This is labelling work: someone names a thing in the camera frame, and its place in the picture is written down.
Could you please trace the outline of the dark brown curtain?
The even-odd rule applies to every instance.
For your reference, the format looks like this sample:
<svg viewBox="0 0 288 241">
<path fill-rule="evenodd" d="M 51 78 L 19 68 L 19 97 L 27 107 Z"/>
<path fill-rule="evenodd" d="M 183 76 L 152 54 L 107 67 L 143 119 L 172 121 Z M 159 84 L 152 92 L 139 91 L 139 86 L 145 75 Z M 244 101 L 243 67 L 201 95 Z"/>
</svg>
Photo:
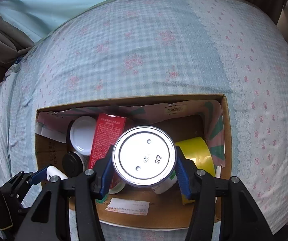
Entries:
<svg viewBox="0 0 288 241">
<path fill-rule="evenodd" d="M 12 65 L 33 46 L 34 42 L 30 37 L 0 16 L 0 66 Z"/>
</svg>

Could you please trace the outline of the white cylindrical bottle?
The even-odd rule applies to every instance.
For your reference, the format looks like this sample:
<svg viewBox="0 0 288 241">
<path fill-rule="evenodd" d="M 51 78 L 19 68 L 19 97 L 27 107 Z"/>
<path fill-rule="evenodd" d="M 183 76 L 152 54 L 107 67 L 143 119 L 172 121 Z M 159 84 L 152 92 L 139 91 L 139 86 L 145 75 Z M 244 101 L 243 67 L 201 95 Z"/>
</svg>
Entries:
<svg viewBox="0 0 288 241">
<path fill-rule="evenodd" d="M 161 182 L 160 184 L 151 187 L 151 190 L 155 193 L 155 194 L 162 194 L 166 191 L 168 191 L 171 187 L 173 187 L 173 185 L 177 182 L 177 176 L 175 171 L 173 170 L 172 173 L 169 175 L 169 177 L 167 179 L 165 179 L 163 182 Z"/>
</svg>

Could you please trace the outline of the silver and red can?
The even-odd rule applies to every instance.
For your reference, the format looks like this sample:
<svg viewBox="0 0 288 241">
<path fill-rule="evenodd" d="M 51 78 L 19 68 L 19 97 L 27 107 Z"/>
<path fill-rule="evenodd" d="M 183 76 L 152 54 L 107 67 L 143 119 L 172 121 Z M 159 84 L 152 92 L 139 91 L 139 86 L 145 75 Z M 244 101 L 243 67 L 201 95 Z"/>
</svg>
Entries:
<svg viewBox="0 0 288 241">
<path fill-rule="evenodd" d="M 160 128 L 137 126 L 125 131 L 112 150 L 115 172 L 128 184 L 154 187 L 174 171 L 177 151 L 170 136 Z"/>
</svg>

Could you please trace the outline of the yellow tape roll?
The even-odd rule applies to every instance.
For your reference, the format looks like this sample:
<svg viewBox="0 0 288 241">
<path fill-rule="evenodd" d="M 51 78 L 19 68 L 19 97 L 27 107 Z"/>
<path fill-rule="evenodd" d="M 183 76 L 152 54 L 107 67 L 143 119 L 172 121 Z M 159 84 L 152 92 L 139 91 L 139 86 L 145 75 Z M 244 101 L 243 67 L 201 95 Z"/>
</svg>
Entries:
<svg viewBox="0 0 288 241">
<path fill-rule="evenodd" d="M 181 148 L 186 159 L 192 160 L 198 169 L 203 169 L 212 176 L 216 175 L 210 150 L 201 137 L 182 140 L 175 143 Z"/>
</svg>

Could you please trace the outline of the checked floral bed sheet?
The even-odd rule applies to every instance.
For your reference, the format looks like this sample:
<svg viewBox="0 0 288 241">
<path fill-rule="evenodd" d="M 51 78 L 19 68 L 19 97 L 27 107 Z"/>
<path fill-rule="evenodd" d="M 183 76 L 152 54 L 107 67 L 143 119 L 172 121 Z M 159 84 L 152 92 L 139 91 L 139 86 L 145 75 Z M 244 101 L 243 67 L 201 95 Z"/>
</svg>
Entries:
<svg viewBox="0 0 288 241">
<path fill-rule="evenodd" d="M 44 38 L 0 83 L 0 184 L 36 169 L 40 108 L 202 93 L 226 96 L 232 173 L 278 232 L 288 222 L 288 44 L 239 0 L 113 0 Z"/>
</svg>

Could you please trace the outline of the brown cardboard box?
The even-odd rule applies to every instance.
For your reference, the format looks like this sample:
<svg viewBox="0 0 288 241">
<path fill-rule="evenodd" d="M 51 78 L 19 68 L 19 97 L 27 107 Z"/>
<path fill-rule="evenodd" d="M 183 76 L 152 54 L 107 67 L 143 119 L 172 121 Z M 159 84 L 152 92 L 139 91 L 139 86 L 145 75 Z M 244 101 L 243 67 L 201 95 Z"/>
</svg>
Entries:
<svg viewBox="0 0 288 241">
<path fill-rule="evenodd" d="M 39 109 L 36 113 L 35 153 L 37 165 L 62 169 L 62 158 L 72 148 L 69 127 L 81 116 L 100 113 L 126 118 L 125 129 L 153 125 L 176 143 L 201 137 L 207 144 L 216 177 L 231 176 L 231 126 L 228 101 L 223 94 L 128 97 L 97 100 Z M 181 195 L 178 184 L 158 195 L 149 188 L 125 186 L 97 202 L 100 221 L 147 230 L 188 227 L 194 203 Z"/>
</svg>

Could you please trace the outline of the black lidded jar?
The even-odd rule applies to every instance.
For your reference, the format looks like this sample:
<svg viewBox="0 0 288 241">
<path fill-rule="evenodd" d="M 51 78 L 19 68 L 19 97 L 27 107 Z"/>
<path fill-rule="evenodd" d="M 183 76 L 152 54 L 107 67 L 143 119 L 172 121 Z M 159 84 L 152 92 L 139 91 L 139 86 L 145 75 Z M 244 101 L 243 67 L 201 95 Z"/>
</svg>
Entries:
<svg viewBox="0 0 288 241">
<path fill-rule="evenodd" d="M 77 151 L 70 151 L 62 158 L 62 167 L 68 177 L 77 177 L 88 169 L 90 156 L 85 156 Z"/>
</svg>

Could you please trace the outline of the red carton box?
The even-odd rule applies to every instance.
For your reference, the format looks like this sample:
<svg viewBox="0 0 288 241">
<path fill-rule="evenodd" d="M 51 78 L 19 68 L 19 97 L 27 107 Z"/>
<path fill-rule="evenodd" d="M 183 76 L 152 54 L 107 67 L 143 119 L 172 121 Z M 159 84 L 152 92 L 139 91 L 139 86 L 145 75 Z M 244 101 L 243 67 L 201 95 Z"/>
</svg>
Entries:
<svg viewBox="0 0 288 241">
<path fill-rule="evenodd" d="M 104 158 L 111 145 L 114 145 L 124 132 L 125 117 L 100 113 L 96 122 L 88 168 L 93 169 L 96 161 Z"/>
</svg>

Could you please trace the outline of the white lidded jar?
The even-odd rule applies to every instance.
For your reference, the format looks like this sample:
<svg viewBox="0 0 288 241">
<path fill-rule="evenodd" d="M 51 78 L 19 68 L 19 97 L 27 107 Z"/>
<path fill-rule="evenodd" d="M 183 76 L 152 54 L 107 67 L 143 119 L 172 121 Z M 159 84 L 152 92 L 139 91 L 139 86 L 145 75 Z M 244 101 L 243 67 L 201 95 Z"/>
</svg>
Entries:
<svg viewBox="0 0 288 241">
<path fill-rule="evenodd" d="M 84 156 L 91 155 L 96 123 L 96 119 L 90 116 L 81 116 L 72 123 L 69 130 L 71 145 Z"/>
</svg>

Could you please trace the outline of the white earbuds case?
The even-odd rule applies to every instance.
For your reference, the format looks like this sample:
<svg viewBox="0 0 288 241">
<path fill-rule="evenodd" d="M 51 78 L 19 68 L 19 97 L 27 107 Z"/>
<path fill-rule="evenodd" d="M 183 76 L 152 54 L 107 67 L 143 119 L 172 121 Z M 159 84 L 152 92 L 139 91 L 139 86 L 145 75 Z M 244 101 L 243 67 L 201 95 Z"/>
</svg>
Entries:
<svg viewBox="0 0 288 241">
<path fill-rule="evenodd" d="M 53 176 L 59 177 L 61 180 L 66 180 L 68 177 L 55 166 L 49 166 L 46 170 L 47 180 L 49 181 Z"/>
</svg>

